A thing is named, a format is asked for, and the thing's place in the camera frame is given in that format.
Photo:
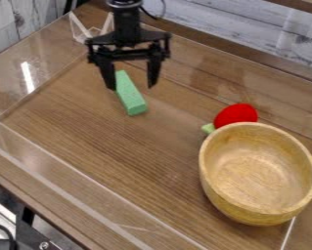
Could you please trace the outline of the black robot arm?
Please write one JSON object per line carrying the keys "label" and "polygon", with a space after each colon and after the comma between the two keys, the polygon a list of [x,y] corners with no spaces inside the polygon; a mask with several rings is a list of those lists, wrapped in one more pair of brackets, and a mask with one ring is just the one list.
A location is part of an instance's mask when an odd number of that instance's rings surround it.
{"label": "black robot arm", "polygon": [[114,30],[88,38],[88,59],[102,74],[106,87],[117,90],[114,62],[147,60],[148,87],[159,81],[163,61],[171,57],[172,34],[141,27],[142,0],[108,0],[114,16]]}

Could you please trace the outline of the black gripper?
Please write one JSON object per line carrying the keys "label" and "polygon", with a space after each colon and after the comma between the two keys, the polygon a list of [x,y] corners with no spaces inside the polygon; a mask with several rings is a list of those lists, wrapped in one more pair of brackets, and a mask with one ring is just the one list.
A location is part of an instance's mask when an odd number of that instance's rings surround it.
{"label": "black gripper", "polygon": [[116,67],[113,62],[148,60],[148,87],[159,81],[163,61],[171,56],[172,34],[163,31],[142,30],[137,37],[125,40],[113,31],[88,38],[88,58],[100,67],[106,87],[117,90]]}

